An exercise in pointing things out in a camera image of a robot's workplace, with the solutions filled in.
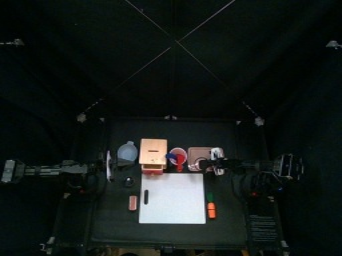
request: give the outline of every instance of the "black table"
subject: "black table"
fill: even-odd
[[[120,119],[110,123],[107,131],[111,152],[116,152],[127,141],[134,141],[139,149],[142,138],[156,138],[168,140],[168,149],[221,147],[229,158],[267,158],[262,128],[247,122]],[[135,179],[131,188],[124,187],[128,176]],[[214,193],[217,219],[207,218],[203,225],[139,224],[139,208],[135,212],[128,211],[128,197],[140,196],[140,166],[136,164],[116,171],[115,182],[107,184],[98,202],[91,243],[146,248],[246,248],[245,207],[233,194],[231,176],[229,172],[223,176],[205,174],[205,194],[207,191]]]

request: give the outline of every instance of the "black backdrop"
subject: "black backdrop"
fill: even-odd
[[[307,161],[305,181],[282,199],[290,245],[298,255],[338,255],[342,49],[325,46],[342,41],[341,7],[338,0],[3,0],[0,43],[20,38],[26,46],[0,45],[1,162],[68,158],[83,112],[261,116],[271,156],[294,152]],[[24,237],[23,248],[34,244]]]

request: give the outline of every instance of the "orange object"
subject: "orange object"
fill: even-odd
[[[207,204],[207,209],[209,209],[209,218],[215,219],[217,218],[217,207],[214,203]]]

